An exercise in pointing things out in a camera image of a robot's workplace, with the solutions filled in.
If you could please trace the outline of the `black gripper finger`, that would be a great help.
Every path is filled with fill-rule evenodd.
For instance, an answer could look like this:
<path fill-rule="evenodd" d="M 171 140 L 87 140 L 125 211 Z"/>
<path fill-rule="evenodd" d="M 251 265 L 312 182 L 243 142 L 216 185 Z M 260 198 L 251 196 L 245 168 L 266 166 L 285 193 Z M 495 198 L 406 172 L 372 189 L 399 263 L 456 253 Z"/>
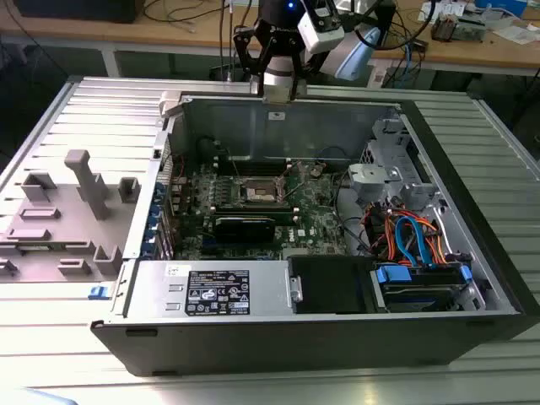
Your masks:
<path fill-rule="evenodd" d="M 253 38 L 256 38 L 262 47 L 258 57 L 252 57 L 248 51 L 248 46 Z M 242 70 L 257 77 L 256 93 L 259 97 L 263 97 L 264 73 L 270 63 L 270 25 L 236 26 L 233 40 Z"/>
<path fill-rule="evenodd" d="M 301 54 L 303 48 L 296 40 L 289 42 L 290 57 L 293 65 L 292 72 L 292 87 L 290 91 L 290 100 L 295 100 L 298 95 L 300 81 L 304 79 L 303 62 L 301 61 Z"/>

